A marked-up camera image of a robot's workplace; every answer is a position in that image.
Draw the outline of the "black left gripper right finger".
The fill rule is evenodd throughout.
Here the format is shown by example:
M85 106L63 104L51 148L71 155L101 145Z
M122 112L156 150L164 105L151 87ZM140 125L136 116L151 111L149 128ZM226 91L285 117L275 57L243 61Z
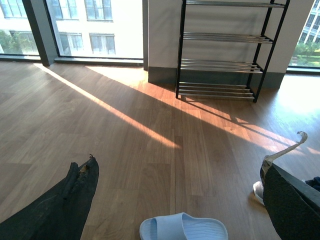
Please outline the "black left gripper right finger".
M318 240L320 238L320 178L300 180L274 163L307 138L273 155L267 155L260 168L259 198L272 225L282 240Z

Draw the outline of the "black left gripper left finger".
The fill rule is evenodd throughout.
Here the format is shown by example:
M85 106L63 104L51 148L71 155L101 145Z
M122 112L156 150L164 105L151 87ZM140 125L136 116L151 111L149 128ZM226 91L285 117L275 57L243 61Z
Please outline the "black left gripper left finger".
M2 240L79 240L99 179L91 155L79 166L73 162L64 179L0 224Z

